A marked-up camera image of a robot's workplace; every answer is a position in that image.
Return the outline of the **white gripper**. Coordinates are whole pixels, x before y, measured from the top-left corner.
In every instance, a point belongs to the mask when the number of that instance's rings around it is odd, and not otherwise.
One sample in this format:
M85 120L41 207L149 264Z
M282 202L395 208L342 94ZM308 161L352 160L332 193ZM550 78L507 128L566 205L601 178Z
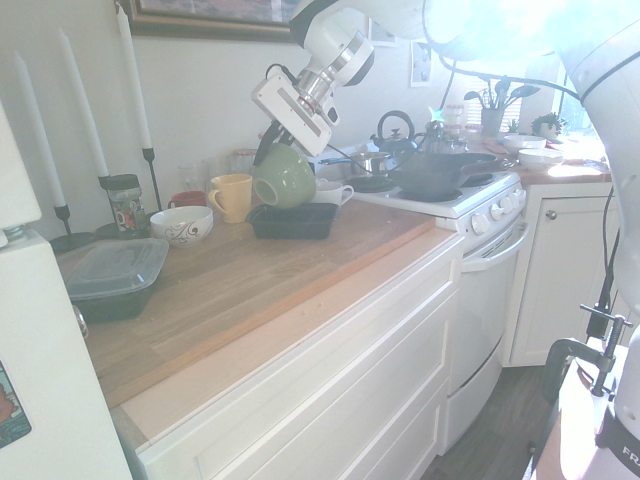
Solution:
M332 98L322 107L297 91L284 73L273 73L252 92L252 100L272 119L262 135L253 165L259 166L275 140L291 146L294 140L311 156L321 154L332 133Z

